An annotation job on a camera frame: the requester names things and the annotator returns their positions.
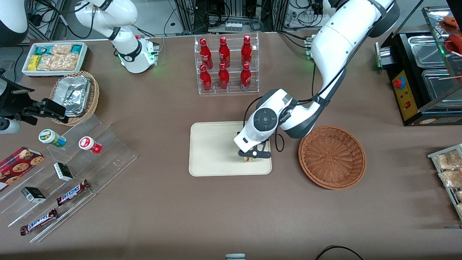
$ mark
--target red cookie box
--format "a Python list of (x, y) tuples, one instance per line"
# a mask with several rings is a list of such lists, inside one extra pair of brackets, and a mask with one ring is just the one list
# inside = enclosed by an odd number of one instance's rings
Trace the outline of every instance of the red cookie box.
[(21, 147), (8, 158), (0, 161), (0, 191), (13, 184), (43, 160), (44, 157), (41, 153), (27, 147)]

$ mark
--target yellow control panel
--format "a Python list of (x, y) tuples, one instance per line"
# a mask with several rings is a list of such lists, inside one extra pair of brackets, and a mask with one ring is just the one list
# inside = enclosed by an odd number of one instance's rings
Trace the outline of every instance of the yellow control panel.
[(409, 87), (406, 73), (401, 71), (401, 73), (393, 79), (392, 84), (396, 98), (398, 99), (401, 115), (403, 115), (404, 120), (408, 120), (413, 115), (417, 114), (418, 109), (411, 88)]

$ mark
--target red emergency stop button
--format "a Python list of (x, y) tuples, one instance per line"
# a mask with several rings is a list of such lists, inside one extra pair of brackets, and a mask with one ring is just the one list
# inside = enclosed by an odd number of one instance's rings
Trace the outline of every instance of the red emergency stop button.
[(393, 86), (396, 88), (401, 87), (401, 85), (402, 85), (402, 81), (400, 79), (397, 79), (393, 82)]
[(406, 85), (406, 80), (403, 77), (393, 81), (393, 86), (397, 89), (402, 89)]

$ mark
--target cookie box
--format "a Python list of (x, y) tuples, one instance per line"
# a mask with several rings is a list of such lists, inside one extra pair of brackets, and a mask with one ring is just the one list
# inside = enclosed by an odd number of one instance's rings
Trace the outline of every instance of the cookie box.
[(27, 147), (21, 147), (8, 158), (0, 161), (0, 191), (13, 184), (44, 160), (41, 153)]
[[(37, 70), (29, 70), (29, 63), (32, 57), (36, 54), (37, 49), (40, 47), (46, 47), (46, 46), (51, 46), (56, 43), (59, 44), (72, 44), (72, 45), (80, 45), (82, 48), (80, 49), (79, 52), (79, 58), (77, 60), (77, 65), (75, 66), (74, 70), (55, 70), (55, 71), (37, 71)], [(27, 54), (26, 61), (24, 62), (24, 66), (22, 69), (22, 72), (24, 75), (29, 76), (29, 77), (60, 77), (64, 75), (68, 75), (74, 72), (80, 71), (80, 69), (83, 66), (84, 60), (85, 60), (85, 55), (87, 52), (87, 45), (83, 42), (51, 42), (51, 43), (34, 43), (31, 45), (29, 53)]]

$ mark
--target snickers bar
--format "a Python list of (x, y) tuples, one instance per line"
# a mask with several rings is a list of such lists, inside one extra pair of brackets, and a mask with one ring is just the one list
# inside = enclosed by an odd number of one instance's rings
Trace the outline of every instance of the snickers bar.
[(58, 206), (61, 206), (64, 203), (68, 202), (69, 200), (73, 199), (75, 196), (77, 196), (77, 194), (81, 193), (84, 189), (88, 187), (90, 187), (90, 184), (88, 183), (88, 181), (87, 180), (82, 181), (79, 185), (77, 185), (75, 188), (68, 191), (61, 198), (56, 199), (56, 201), (58, 201)]
[(58, 212), (56, 211), (56, 209), (52, 209), (50, 213), (37, 219), (36, 221), (30, 223), (29, 225), (22, 226), (20, 230), (21, 235), (27, 235), (28, 233), (32, 232), (34, 228), (43, 225), (45, 222), (53, 218), (59, 218)]

